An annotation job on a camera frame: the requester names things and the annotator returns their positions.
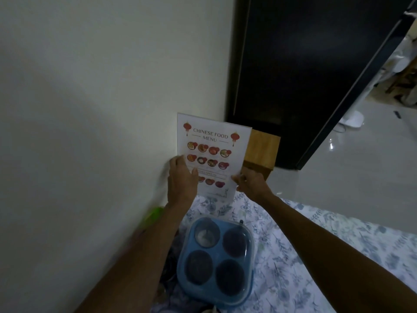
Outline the black cabinet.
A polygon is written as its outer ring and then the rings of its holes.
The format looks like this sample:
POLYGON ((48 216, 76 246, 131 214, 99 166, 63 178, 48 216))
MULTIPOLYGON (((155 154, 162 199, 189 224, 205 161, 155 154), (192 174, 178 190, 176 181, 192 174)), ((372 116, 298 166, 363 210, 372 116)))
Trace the black cabinet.
POLYGON ((226 120, 301 170, 397 48, 417 0, 234 0, 226 120))

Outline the person's left hand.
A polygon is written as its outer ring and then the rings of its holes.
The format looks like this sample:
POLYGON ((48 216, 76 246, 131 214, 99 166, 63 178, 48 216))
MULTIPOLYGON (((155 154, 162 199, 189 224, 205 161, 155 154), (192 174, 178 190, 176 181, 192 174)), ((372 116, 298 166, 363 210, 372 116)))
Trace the person's left hand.
POLYGON ((173 157, 169 162, 168 206, 186 213, 197 195, 199 180, 190 180, 191 170, 184 156, 173 157))

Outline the wooden furniture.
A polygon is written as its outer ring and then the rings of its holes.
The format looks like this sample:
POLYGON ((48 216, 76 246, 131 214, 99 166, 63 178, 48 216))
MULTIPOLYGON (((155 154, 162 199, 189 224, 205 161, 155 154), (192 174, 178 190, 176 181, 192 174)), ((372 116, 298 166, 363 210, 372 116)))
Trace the wooden furniture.
POLYGON ((417 109, 417 57, 399 73, 385 93, 401 105, 417 109))

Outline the person's left forearm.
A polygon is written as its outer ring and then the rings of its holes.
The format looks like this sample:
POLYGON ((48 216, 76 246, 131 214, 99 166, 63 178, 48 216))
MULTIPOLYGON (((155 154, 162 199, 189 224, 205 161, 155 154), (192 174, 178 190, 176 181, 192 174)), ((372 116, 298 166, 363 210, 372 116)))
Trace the person's left forearm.
POLYGON ((168 252, 193 200, 169 203, 74 313, 150 313, 168 252))

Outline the floral blue white tablecloth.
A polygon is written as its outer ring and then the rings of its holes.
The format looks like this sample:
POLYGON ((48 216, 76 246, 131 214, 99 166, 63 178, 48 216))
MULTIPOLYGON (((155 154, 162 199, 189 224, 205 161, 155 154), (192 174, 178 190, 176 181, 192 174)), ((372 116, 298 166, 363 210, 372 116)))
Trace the floral blue white tablecloth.
MULTIPOLYGON (((391 272, 417 293, 417 235, 349 218, 290 200, 286 204, 391 272)), ((231 205, 197 196, 174 238, 170 263, 178 259, 192 221, 211 214, 240 221, 254 238, 254 283, 248 299, 226 313, 335 313, 294 247, 264 209, 237 192, 231 205)))

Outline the white laminated food menu card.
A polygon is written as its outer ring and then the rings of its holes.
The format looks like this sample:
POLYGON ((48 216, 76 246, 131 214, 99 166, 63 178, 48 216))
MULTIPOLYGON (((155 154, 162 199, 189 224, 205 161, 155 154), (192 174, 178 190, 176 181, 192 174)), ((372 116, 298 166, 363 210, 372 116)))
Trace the white laminated food menu card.
POLYGON ((232 176, 241 171, 251 133, 251 127, 178 113, 178 155, 189 170, 198 170, 199 196, 233 201, 237 185, 232 176))

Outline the green plastic object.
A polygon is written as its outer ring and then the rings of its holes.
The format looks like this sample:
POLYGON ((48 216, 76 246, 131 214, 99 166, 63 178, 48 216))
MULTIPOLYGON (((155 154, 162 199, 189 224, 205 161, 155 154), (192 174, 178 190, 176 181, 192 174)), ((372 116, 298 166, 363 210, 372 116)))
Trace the green plastic object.
POLYGON ((149 210, 148 214, 143 218, 139 225, 140 230, 146 230, 149 226, 153 225, 159 220, 164 212, 163 206, 156 206, 149 210))

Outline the blue four-compartment condiment container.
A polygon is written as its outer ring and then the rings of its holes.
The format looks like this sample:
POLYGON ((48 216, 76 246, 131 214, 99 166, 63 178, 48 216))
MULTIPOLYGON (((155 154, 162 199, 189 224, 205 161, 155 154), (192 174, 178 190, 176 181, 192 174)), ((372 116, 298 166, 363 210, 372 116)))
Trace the blue four-compartment condiment container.
POLYGON ((176 268, 179 286, 194 300, 234 309, 252 292, 254 254, 243 220, 200 216, 185 234, 176 268))

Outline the person's right hand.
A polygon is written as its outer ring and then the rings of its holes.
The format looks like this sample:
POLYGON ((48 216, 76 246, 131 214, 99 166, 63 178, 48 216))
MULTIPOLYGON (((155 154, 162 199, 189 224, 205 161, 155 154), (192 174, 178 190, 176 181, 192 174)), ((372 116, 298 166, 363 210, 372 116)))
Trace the person's right hand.
POLYGON ((243 167, 240 173, 245 174, 246 182, 241 186, 237 185, 237 191, 244 193, 253 202, 261 204, 266 199, 275 196, 261 173, 246 167, 243 167))

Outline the person's right forearm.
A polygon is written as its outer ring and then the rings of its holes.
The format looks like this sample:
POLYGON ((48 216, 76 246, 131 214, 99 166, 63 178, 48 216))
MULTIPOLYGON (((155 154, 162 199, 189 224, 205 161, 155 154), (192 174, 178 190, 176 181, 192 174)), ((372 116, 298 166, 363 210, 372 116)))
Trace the person's right forearm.
POLYGON ((378 263, 263 193, 257 204, 277 223, 337 313, 417 313, 417 293, 378 263))

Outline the wooden stool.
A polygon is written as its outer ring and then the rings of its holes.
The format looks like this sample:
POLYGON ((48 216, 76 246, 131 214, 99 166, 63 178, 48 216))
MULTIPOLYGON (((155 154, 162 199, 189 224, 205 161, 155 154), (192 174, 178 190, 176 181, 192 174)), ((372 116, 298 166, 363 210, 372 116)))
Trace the wooden stool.
POLYGON ((274 170, 280 140, 279 136, 252 129, 243 167, 260 173, 266 181, 274 170))

